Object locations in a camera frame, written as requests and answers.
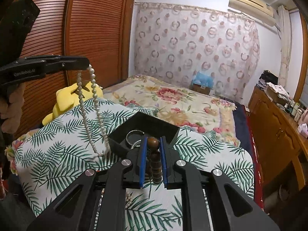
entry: air conditioner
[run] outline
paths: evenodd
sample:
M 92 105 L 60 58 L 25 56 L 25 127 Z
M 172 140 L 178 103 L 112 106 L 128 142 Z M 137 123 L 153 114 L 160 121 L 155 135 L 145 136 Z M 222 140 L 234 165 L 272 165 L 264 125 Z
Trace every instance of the air conditioner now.
M 262 0 L 229 0 L 229 7 L 257 18 L 271 27 L 276 23 L 273 8 Z

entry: pearl necklace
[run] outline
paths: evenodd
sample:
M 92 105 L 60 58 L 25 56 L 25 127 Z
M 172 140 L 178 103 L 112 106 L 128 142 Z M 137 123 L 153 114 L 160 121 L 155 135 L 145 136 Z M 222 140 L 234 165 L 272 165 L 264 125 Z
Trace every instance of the pearl necklace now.
M 91 88 L 92 88 L 92 93 L 93 93 L 93 99 L 94 99 L 94 107 L 95 107 L 95 111 L 96 111 L 96 116 L 100 125 L 100 129 L 102 132 L 102 137 L 104 139 L 105 145 L 106 145 L 106 151 L 104 153 L 100 153 L 97 151 L 95 144 L 92 140 L 91 134 L 90 134 L 90 129 L 87 123 L 87 114 L 86 114 L 86 110 L 84 108 L 84 100 L 83 100 L 83 95 L 82 95 L 82 83 L 81 83 L 81 73 L 78 72 L 77 74 L 77 93 L 79 95 L 79 103 L 80 103 L 80 109 L 81 109 L 81 114 L 82 114 L 82 118 L 83 118 L 83 122 L 84 122 L 84 127 L 86 129 L 86 133 L 90 142 L 90 145 L 92 146 L 93 151 L 98 154 L 99 157 L 102 157 L 103 155 L 106 155 L 110 152 L 110 145 L 109 145 L 109 140 L 108 140 L 108 136 L 106 134 L 106 130 L 105 127 L 103 125 L 103 120 L 102 120 L 102 116 L 100 113 L 100 104 L 98 103 L 97 100 L 97 94 L 96 94 L 96 80 L 95 80 L 95 74 L 94 74 L 94 69 L 92 68 L 91 65 L 89 65 L 88 70 L 90 72 L 90 79 L 91 79 Z

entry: wooden wardrobe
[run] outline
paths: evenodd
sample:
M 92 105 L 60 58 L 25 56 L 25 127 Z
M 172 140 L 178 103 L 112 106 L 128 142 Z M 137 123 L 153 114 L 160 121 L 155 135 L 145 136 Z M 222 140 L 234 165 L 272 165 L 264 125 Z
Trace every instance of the wooden wardrobe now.
M 120 82 L 126 0 L 33 1 L 41 12 L 27 36 L 22 57 L 86 56 L 100 86 Z M 76 74 L 76 71 L 59 72 L 26 83 L 23 116 L 16 137 L 38 126 L 52 112 L 56 91 L 74 83 Z

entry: blue gripper pad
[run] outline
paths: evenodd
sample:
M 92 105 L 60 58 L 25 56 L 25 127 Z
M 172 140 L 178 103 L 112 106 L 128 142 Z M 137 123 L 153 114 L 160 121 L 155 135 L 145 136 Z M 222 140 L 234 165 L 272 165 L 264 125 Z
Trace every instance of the blue gripper pad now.
M 139 169 L 139 178 L 140 178 L 139 186 L 140 188 L 143 188 L 144 177 L 145 177 L 145 167 L 147 163 L 147 137 L 146 136 L 144 137 L 143 145 L 140 146 L 140 148 L 142 148 L 142 150 L 141 150 L 140 169 Z
M 164 143 L 163 138 L 160 138 L 160 146 L 159 151 L 161 153 L 161 168 L 163 173 L 163 182 L 164 186 L 167 186 L 168 180 L 167 180 L 167 163 L 166 163 L 166 155 L 165 155 L 165 149 L 164 149 Z

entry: white wall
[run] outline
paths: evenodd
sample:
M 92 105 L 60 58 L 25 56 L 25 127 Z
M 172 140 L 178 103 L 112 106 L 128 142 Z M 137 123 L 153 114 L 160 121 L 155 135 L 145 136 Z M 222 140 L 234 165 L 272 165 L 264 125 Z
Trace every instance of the white wall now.
M 229 0 L 135 0 L 137 2 L 157 2 L 157 3 L 176 3 L 176 4 L 185 4 L 199 7 L 207 7 L 215 10 L 220 10 L 227 12 Z M 132 21 L 132 33 L 133 41 L 131 40 L 130 45 L 130 75 L 134 75 L 134 36 L 135 36 L 135 27 L 136 27 L 136 16 L 133 16 Z M 281 43 L 277 34 L 277 29 L 275 27 L 268 27 L 262 24 L 257 24 L 259 38 L 260 38 L 260 60 L 258 67 L 250 79 L 249 83 L 246 85 L 242 104 L 248 105 L 252 91 L 255 84 L 258 82 L 258 79 L 262 72 L 267 69 L 272 72 L 274 75 L 279 75 L 279 67 L 281 62 Z
M 303 30 L 299 12 L 290 13 L 292 30 L 292 48 L 289 64 L 289 72 L 286 91 L 294 97 L 298 84 L 298 78 L 301 73 L 301 62 L 303 59 Z

